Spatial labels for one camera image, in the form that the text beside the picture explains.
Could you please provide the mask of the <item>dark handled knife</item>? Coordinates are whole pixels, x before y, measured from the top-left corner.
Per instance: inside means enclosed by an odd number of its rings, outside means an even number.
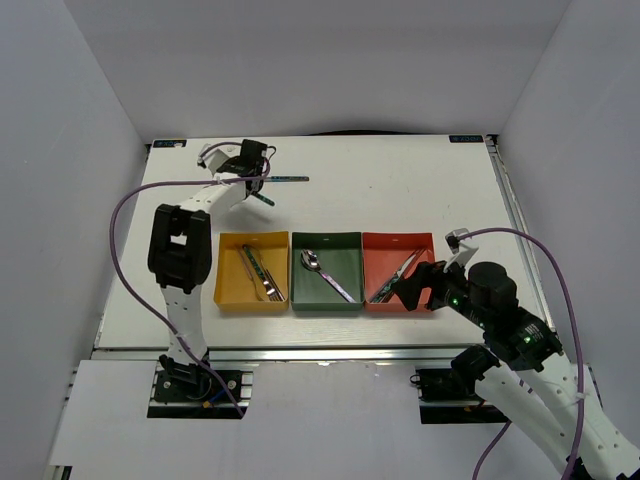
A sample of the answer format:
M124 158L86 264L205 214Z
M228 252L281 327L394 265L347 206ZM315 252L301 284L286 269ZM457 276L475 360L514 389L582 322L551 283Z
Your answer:
M394 271L391 277L386 280L368 299L369 303L388 303L393 297L393 285L399 280L405 278L406 273L416 264L419 258L425 253L426 249L414 250L406 260Z

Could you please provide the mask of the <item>teal handled knife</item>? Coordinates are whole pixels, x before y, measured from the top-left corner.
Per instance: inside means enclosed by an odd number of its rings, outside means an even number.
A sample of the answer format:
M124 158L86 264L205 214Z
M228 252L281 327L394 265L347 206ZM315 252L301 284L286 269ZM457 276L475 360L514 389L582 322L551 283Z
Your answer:
M392 287L401 278L401 275L394 273L384 284L382 284L374 294L368 299L369 303L385 303L394 295Z

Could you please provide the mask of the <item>teal handled spoon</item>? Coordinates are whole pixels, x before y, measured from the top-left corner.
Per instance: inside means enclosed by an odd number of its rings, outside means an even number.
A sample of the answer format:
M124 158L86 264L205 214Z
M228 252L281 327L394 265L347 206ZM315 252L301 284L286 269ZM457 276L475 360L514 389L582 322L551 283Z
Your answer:
M275 207L275 205L276 205L276 203L273 200L271 200L271 199L269 199L269 198L267 198L267 197L265 197L265 196L263 196L263 195L261 195L259 193L253 193L252 196L254 198L256 198L257 200L261 201L262 203L270 206L270 207Z

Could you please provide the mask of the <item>pink handled knife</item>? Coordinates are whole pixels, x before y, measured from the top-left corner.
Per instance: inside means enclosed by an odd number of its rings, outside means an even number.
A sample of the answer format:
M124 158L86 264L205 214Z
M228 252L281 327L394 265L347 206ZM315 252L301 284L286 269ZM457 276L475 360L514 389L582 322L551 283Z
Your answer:
M395 270L394 273L400 274L401 275L400 279L402 279L403 275L416 263L416 261L419 259L419 257L423 253L424 253L424 249L417 249L414 252L412 252L409 255L409 257Z

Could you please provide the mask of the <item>pink handled spoon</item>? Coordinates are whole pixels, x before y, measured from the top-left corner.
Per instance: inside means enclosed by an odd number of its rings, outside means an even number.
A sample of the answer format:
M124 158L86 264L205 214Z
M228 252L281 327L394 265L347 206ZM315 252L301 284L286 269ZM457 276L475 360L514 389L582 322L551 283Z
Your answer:
M311 271L317 273L329 286L335 290L346 302L355 303L356 300L328 273L326 273L319 262L316 253L310 249L302 249L300 253L300 259L303 266Z

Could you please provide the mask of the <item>dark handled fork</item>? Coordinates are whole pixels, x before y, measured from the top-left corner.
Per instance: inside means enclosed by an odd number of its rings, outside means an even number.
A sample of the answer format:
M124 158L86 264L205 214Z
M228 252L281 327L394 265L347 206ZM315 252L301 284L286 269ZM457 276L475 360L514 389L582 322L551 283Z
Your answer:
M268 297L270 298L271 301L281 301L281 302L283 302L285 300L285 297L284 297L282 291L280 290L279 286L277 285L277 283L276 283L274 277L272 276L271 272L267 268L262 253L258 252L258 255L259 255L259 260L260 260L260 264L262 266L263 273L264 273L267 281L269 282L269 284L271 286L271 290L272 290L272 293L269 293Z

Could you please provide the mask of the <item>teal handled fork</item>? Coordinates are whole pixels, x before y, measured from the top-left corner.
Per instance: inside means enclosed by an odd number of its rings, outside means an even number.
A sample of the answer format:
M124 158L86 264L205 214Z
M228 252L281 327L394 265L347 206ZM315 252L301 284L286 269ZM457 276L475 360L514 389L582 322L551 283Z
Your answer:
M258 252L260 252L255 246L249 245L249 244L244 244L242 246L242 250L245 254L245 256L247 257L249 263L251 264L251 268L253 269L254 273L256 274L258 280L262 283L264 289L265 289L265 293L267 298L270 300L270 298L268 297L269 293L272 293L271 290L271 286L269 284L269 282L267 281L263 270L262 270L262 266L260 264L260 260L259 260L259 255Z

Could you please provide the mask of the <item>pink handled fork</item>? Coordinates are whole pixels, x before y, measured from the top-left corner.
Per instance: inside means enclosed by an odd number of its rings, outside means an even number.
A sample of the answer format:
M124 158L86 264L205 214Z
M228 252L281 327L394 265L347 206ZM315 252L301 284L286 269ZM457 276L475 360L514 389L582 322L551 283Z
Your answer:
M265 293L265 289L262 285L262 283L258 280L256 274L254 273L253 269L251 268L251 264L249 263L247 257L245 256L243 250L242 250L242 246L237 248L237 252L240 256L240 260L241 263L245 269L245 272L248 276L249 281L251 282L254 291L255 291L255 295L256 297L260 300L260 301L270 301Z

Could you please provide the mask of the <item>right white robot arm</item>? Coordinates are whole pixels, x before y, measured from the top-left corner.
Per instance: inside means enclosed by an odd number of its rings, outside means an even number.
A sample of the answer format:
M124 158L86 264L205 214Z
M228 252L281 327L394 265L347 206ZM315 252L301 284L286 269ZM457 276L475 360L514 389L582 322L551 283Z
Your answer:
M604 414L585 369L570 362L555 332L518 304L517 287L493 262L470 269L418 264L394 293L408 310L449 307L483 331L484 342L451 362L453 390L493 404L570 478L636 479L639 450Z

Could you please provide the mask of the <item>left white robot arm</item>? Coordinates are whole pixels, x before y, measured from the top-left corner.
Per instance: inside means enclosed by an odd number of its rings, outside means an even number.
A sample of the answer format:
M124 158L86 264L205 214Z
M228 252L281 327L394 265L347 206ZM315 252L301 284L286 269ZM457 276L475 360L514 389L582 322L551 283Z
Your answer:
M188 398L199 399L211 387L201 313L201 287L212 267L212 218L226 213L261 189L256 178L267 170L268 145L256 140L205 146L197 165L220 175L188 199L160 205L154 214L148 267L162 293L172 325L169 350L160 363Z

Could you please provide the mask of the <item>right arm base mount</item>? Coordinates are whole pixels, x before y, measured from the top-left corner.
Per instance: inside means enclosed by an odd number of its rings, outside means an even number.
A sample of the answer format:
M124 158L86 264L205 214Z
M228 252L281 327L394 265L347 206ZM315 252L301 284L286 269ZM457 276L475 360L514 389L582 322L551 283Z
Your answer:
M474 345L457 355L448 368L417 369L409 382L418 391L423 425L503 424L506 416L475 393L499 360L485 347Z

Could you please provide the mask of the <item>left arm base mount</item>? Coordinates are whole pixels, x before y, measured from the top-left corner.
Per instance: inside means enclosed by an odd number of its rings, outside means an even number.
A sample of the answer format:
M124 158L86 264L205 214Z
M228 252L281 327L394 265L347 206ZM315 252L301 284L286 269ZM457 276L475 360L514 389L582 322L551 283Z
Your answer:
M251 395L251 374L218 370L219 378L199 365L182 365L161 355L154 375L149 419L240 420Z

